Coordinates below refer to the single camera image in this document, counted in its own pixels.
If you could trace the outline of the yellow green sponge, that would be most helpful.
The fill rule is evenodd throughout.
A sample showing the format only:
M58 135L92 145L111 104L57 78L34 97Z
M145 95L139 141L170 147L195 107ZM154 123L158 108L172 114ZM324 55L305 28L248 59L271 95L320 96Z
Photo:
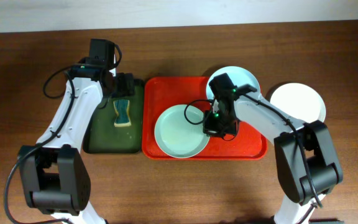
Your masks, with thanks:
M113 102L113 107L116 112L114 126L118 128L130 126L132 124L129 116L130 101L125 99L116 100Z

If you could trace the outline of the light green plate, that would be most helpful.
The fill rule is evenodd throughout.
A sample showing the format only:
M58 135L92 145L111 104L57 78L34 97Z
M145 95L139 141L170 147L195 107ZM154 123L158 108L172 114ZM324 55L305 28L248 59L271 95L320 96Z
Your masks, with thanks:
M188 105L175 105L166 109L157 119L154 137L157 146L168 156L187 159L199 154L209 143L203 132L203 112Z

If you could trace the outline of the light blue plate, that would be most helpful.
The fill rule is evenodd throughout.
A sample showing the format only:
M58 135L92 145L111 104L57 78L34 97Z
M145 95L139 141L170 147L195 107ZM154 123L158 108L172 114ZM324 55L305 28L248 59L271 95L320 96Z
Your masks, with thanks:
M221 75L223 73L228 74L229 78L231 79L233 84L236 86L242 86L242 85L249 84L249 85L255 87L258 91L260 91L259 82L256 79L256 77L252 73L250 73L250 71L248 71L242 67L226 66L226 67L216 70L208 79L207 84L206 84L206 97L208 100L212 100L214 98L213 92L212 92L211 88L209 87L210 81L214 77Z

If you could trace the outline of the white plate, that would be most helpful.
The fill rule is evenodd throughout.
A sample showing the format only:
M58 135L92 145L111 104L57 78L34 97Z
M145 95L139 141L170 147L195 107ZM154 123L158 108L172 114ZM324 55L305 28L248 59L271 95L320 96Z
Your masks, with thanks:
M312 123L326 119L326 105L321 95L302 83L286 83L276 88L269 102L286 114Z

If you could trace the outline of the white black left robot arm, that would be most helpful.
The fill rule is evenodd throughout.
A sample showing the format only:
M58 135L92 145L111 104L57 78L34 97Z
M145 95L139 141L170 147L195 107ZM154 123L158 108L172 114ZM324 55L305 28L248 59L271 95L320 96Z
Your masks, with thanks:
M19 171L30 208L51 215L50 223L106 223L90 203L91 179L80 155L83 138L103 98L117 93L117 44L91 39L89 55L61 72L67 78L62 102L33 146L22 146L12 172Z

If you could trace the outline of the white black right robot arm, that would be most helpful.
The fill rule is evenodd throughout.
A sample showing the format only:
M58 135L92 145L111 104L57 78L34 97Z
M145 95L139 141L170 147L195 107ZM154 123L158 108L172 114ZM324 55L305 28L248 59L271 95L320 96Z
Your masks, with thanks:
M322 200L343 180L328 127L307 123L267 101L258 84L237 86L226 73L208 81L217 111L206 113L203 131L212 137L234 135L240 122L256 129L275 148L277 175L285 194L270 223L310 223Z

